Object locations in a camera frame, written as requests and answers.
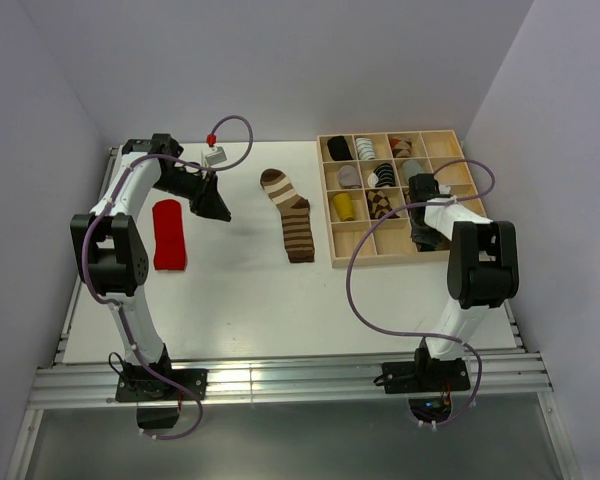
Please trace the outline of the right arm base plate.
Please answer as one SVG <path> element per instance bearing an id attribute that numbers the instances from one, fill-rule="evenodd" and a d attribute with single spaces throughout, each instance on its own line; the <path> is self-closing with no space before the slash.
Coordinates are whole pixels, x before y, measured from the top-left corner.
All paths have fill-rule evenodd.
<path id="1" fill-rule="evenodd" d="M 470 377 L 463 360 L 432 360 L 386 362 L 381 374 L 373 380 L 386 394 L 464 392 L 471 388 Z"/>

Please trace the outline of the brown striped sock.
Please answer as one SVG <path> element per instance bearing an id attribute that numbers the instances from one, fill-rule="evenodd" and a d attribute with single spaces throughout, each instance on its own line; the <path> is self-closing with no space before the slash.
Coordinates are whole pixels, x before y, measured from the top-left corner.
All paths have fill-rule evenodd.
<path id="1" fill-rule="evenodd" d="M 266 169 L 260 185 L 276 206 L 281 220 L 283 245 L 292 264 L 312 263 L 315 245 L 311 229 L 309 201 L 301 196 L 281 170 Z"/>

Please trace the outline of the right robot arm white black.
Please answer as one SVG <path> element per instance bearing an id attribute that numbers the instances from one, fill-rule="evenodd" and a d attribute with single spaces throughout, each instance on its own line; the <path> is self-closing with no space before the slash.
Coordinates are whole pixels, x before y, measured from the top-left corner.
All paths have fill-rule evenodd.
<path id="1" fill-rule="evenodd" d="M 408 184 L 409 202 L 421 205 L 410 214 L 411 221 L 449 241 L 449 300 L 438 324 L 439 335 L 422 340 L 412 368 L 415 383 L 432 390 L 448 373 L 460 370 L 465 344 L 488 312 L 516 295 L 516 231 L 512 223 L 490 220 L 441 193 L 432 174 L 416 174 Z"/>

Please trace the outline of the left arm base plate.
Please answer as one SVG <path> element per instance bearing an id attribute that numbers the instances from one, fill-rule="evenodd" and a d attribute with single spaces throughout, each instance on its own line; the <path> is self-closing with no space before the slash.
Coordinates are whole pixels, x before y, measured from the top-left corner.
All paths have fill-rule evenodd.
<path id="1" fill-rule="evenodd" d="M 198 400 L 206 395 L 208 371 L 202 368 L 173 369 L 158 368 L 158 372 L 191 391 Z M 175 386 L 156 378 L 139 365 L 124 363 L 122 376 L 118 380 L 115 401 L 118 403 L 136 403 L 151 401 L 191 400 Z"/>

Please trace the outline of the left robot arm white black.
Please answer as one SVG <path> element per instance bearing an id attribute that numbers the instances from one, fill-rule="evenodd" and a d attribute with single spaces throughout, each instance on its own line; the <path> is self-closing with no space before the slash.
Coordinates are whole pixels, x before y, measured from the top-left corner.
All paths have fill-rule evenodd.
<path id="1" fill-rule="evenodd" d="M 76 214 L 70 222 L 81 280 L 96 302 L 111 311 L 123 338 L 124 363 L 138 368 L 149 365 L 138 385 L 152 399 L 171 394 L 175 375 L 161 366 L 168 354 L 146 301 L 150 262 L 137 217 L 148 194 L 157 189 L 188 200 L 198 217 L 231 220 L 216 174 L 187 170 L 179 160 L 183 151 L 169 134 L 127 141 L 119 169 L 102 198 L 89 213 Z"/>

